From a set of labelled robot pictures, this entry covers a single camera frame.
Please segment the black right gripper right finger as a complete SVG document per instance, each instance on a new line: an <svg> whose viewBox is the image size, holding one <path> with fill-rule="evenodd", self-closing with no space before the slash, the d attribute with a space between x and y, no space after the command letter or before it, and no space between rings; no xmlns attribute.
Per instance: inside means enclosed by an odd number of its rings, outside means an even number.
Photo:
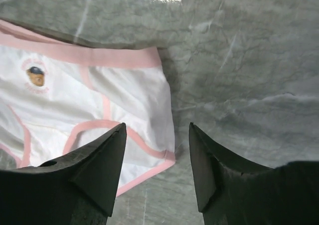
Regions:
<svg viewBox="0 0 319 225"><path fill-rule="evenodd" d="M197 206L207 225L316 225L319 164L252 162L189 125Z"/></svg>

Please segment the white pink-trimmed underwear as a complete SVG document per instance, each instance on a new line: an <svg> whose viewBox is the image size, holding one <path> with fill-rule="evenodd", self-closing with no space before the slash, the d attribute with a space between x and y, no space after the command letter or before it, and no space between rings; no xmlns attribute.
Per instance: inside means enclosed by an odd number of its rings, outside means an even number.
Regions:
<svg viewBox="0 0 319 225"><path fill-rule="evenodd" d="M95 49L0 23L0 166L62 156L125 123L118 195L175 163L170 87L157 48Z"/></svg>

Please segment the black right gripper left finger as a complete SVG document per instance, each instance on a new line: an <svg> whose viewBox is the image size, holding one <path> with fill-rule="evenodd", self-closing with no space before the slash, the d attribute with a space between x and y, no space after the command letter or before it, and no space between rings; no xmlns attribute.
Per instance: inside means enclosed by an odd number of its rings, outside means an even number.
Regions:
<svg viewBox="0 0 319 225"><path fill-rule="evenodd" d="M104 225L112 215L127 131L121 123L38 167L2 170L3 225Z"/></svg>

